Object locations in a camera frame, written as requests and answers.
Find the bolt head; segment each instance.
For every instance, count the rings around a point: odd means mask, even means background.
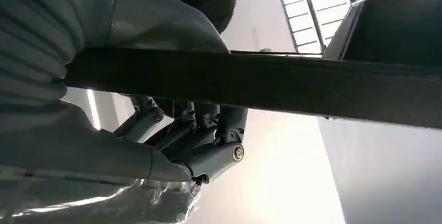
[[[236,161],[241,161],[244,158],[244,147],[242,145],[237,145],[234,148],[234,159]]]

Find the gray metal part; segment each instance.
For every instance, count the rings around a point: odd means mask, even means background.
[[[211,183],[239,162],[234,159],[234,149],[238,146],[242,147],[239,143],[214,146],[202,156],[190,160],[187,166],[192,170],[194,177],[205,176],[204,183]]]
[[[177,0],[0,0],[0,12],[0,165],[190,180],[160,152],[95,130],[59,100],[66,87],[58,81],[84,47],[227,53],[201,13]]]
[[[156,119],[157,112],[162,110],[160,108],[152,109],[146,114],[140,112],[132,115],[127,121],[130,125],[127,125],[125,129],[117,129],[114,133],[117,136],[122,136],[128,141],[144,143],[149,134],[155,129],[161,120]]]

